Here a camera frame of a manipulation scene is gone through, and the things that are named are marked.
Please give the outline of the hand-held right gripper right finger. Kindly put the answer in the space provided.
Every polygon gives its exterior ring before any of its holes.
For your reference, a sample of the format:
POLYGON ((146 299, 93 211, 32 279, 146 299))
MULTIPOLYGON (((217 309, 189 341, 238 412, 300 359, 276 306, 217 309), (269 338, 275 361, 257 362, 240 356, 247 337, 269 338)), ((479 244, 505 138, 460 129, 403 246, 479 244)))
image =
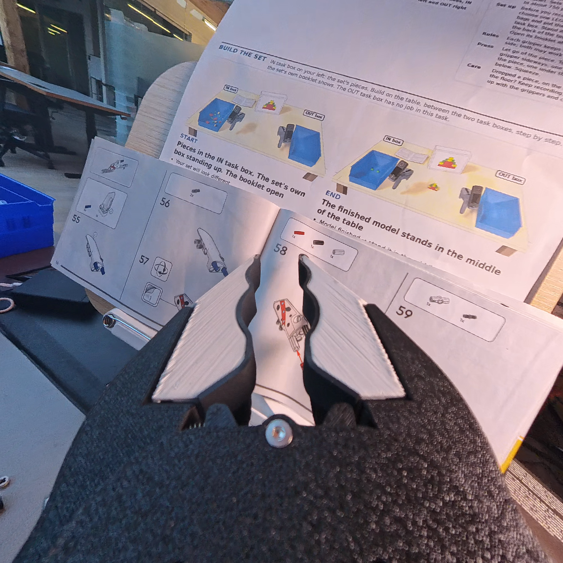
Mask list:
POLYGON ((403 398, 405 391, 365 310, 367 303, 299 256, 306 336, 303 381, 312 403, 403 398))

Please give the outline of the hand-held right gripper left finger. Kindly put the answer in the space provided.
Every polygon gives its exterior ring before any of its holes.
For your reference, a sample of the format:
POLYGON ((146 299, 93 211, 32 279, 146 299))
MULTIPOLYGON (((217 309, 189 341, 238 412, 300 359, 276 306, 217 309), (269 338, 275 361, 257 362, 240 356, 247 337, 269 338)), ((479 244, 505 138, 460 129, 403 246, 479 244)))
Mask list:
POLYGON ((256 362, 249 324, 260 272, 255 255, 196 301, 152 394, 154 402, 243 405, 250 400, 256 362))

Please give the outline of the printed task sheet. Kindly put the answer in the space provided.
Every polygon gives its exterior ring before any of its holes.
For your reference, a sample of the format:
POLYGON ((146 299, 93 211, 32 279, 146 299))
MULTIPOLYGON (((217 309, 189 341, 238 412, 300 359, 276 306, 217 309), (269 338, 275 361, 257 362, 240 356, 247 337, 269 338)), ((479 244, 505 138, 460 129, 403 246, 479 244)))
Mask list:
POLYGON ((562 1, 235 1, 160 157, 550 311, 562 1))

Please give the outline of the black office desk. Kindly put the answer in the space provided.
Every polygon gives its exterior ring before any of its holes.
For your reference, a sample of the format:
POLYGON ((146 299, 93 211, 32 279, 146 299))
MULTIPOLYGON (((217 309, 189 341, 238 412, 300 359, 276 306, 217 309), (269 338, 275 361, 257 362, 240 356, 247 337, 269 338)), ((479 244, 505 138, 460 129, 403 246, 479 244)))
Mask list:
POLYGON ((56 146, 52 137, 51 119, 48 107, 55 102, 65 102, 84 111, 86 116, 86 135, 90 143, 97 134, 95 114, 129 117, 130 114, 113 108, 75 90, 57 86, 34 78, 11 67, 1 65, 1 157, 8 151, 16 153, 24 150, 47 162, 54 169, 51 153, 75 155, 74 151, 56 146), (27 99, 29 110, 17 109, 6 103, 7 89, 27 99), (34 142, 29 143, 14 137, 13 131, 24 125, 32 128, 34 142))

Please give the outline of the white metal stand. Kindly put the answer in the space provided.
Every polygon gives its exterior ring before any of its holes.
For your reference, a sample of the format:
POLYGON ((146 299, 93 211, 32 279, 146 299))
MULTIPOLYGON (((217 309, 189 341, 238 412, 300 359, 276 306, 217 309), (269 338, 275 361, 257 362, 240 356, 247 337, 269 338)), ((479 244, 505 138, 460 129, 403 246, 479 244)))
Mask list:
MULTIPOLYGON (((112 335, 136 350, 142 349, 157 334, 156 330, 119 308, 112 308, 104 313, 102 322, 112 335)), ((252 394, 250 426, 258 426, 274 414, 285 414, 302 426, 314 425, 310 407, 291 395, 257 384, 252 394)))

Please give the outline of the open building instruction booklet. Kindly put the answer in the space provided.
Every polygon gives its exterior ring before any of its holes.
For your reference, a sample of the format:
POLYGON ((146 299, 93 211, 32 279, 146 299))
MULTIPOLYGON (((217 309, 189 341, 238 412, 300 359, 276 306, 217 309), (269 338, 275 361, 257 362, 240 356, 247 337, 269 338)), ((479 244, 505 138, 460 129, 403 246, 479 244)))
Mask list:
POLYGON ((310 407, 299 255, 384 311, 448 375, 499 462, 562 367, 562 321, 335 233, 209 174, 96 140, 53 265, 154 330, 254 255, 257 381, 310 407))

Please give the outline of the blue plastic bin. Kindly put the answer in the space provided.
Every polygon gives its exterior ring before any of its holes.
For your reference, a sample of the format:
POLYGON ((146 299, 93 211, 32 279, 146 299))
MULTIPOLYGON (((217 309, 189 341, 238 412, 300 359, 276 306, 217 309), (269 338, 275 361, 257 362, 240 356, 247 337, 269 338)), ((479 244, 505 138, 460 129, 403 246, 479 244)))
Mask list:
POLYGON ((53 202, 1 175, 1 257, 53 246, 53 202))

